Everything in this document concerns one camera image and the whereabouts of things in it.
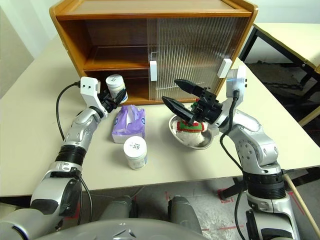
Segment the purple tissue box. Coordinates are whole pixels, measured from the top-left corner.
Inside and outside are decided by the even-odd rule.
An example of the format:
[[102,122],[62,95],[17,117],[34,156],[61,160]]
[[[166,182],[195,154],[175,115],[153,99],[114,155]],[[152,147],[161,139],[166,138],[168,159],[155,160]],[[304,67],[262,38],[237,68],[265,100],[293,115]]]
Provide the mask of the purple tissue box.
[[124,144],[133,136],[145,138],[146,113],[143,108],[125,105],[117,114],[112,130],[113,141]]

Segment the metal bowl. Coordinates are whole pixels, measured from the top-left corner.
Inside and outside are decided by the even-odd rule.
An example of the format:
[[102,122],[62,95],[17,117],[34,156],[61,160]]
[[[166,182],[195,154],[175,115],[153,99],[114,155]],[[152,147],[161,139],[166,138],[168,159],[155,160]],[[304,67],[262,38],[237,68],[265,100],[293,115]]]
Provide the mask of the metal bowl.
[[181,120],[180,117],[178,117],[177,115],[174,115],[172,118],[170,118],[169,120],[169,129],[170,132],[172,133],[172,135],[183,145],[192,148],[192,149],[197,149],[197,150],[203,150],[203,149],[207,149],[211,143],[212,140],[214,139],[215,136],[217,136],[219,134],[219,129],[218,128],[213,128],[210,129],[209,127],[207,128],[207,131],[203,131],[201,132],[202,136],[204,136],[204,141],[201,142],[198,145],[189,145],[184,143],[184,141],[182,141],[175,133],[174,129],[173,129],[173,121],[175,120]]

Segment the white table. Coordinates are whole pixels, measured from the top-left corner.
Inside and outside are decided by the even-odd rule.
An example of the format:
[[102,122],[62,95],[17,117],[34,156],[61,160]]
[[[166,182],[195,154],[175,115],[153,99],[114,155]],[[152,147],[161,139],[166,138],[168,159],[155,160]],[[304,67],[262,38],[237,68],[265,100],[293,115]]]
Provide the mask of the white table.
[[[243,64],[236,60],[233,67]],[[278,144],[278,162],[283,169],[320,165],[320,148],[291,115],[247,69],[248,88],[239,109],[257,118],[265,132]],[[19,77],[1,100],[0,196],[30,195],[61,145],[55,104],[59,92],[79,80],[76,70],[55,38]],[[226,97],[222,87],[218,100]],[[64,132],[85,107],[79,88],[68,90],[60,100]],[[146,111],[148,164],[140,170],[128,167],[123,145],[112,141],[111,130],[118,109],[101,122],[83,163],[83,178],[90,190],[169,182],[199,181],[241,175],[215,138],[206,150],[181,145],[168,127],[173,115],[163,104],[143,106]],[[232,141],[225,145],[236,155]]]

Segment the gray floor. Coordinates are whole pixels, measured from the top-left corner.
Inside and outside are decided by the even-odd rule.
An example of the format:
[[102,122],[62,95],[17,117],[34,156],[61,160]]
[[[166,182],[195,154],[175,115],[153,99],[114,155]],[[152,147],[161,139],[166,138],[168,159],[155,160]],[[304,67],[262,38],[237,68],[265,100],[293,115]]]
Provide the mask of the gray floor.
[[[256,75],[256,77],[264,84],[288,84],[296,85],[301,79],[306,75],[299,67],[281,67],[279,64],[269,64],[269,63],[251,63],[247,64],[250,70]],[[304,95],[310,88],[312,88],[317,81],[311,78],[306,82],[302,90],[298,89],[288,89],[275,87],[272,85],[265,85],[266,88],[274,94],[278,94],[283,97],[297,99]],[[319,103],[320,102],[320,92],[315,92],[310,98],[310,101]]]
[[[305,171],[297,171],[295,176],[304,174]],[[304,201],[309,207],[315,218],[315,221],[320,225],[320,180],[299,186],[298,190],[302,195]],[[174,196],[186,197],[192,204],[201,228],[203,235],[212,240],[240,240],[237,230],[235,229],[234,207],[236,196],[227,202],[222,202],[218,196],[217,191],[224,189],[233,184],[232,178],[220,178],[207,181],[198,182],[181,182],[181,183],[167,183],[160,185],[146,186],[136,197],[139,206],[139,218],[168,220],[167,207],[169,199]],[[93,220],[97,221],[108,203],[120,196],[132,196],[139,187],[109,189],[92,191],[93,200]],[[84,212],[82,223],[85,223],[89,217],[88,198],[84,194]],[[291,196],[293,210],[296,216],[300,236],[302,240],[317,239],[314,231],[297,203]],[[246,195],[242,195],[239,209],[238,221],[243,235],[248,239],[246,229],[245,212],[248,210]],[[74,226],[76,219],[69,219],[65,222],[64,228]]]

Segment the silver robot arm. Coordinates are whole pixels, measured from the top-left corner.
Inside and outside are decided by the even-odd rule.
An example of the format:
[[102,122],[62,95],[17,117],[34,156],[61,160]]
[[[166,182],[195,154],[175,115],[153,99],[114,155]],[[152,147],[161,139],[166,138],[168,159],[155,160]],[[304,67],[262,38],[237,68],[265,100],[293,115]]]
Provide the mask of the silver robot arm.
[[[251,210],[246,212],[249,239],[299,240],[290,197],[285,192],[282,170],[277,162],[277,145],[264,133],[254,117],[236,109],[244,99],[247,86],[245,66],[228,72],[227,99],[222,103],[206,88],[190,81],[177,79],[175,83],[199,99],[190,111],[175,99],[163,96],[166,106],[188,124],[205,121],[209,123],[209,128],[219,128],[222,136],[229,136],[235,144],[240,159],[238,166],[243,173],[247,200],[251,207]],[[234,111],[230,127],[231,107]]]
[[[222,133],[228,125],[222,125],[229,115],[234,91],[239,92],[238,106],[246,87],[245,68],[229,71],[226,79],[227,100],[222,103],[222,112],[212,124]],[[299,232],[289,195],[285,192],[282,170],[277,162],[278,148],[268,137],[260,123],[248,114],[235,109],[233,124],[227,134],[235,144],[247,186],[247,201],[252,208],[247,211],[247,227],[250,239],[282,237],[299,240]]]
[[64,217],[74,216],[81,194],[82,164],[92,136],[101,120],[117,107],[108,97],[100,102],[95,78],[82,77],[80,92],[87,108],[72,122],[58,156],[32,194],[30,208],[0,220],[2,240],[36,239],[58,230]]

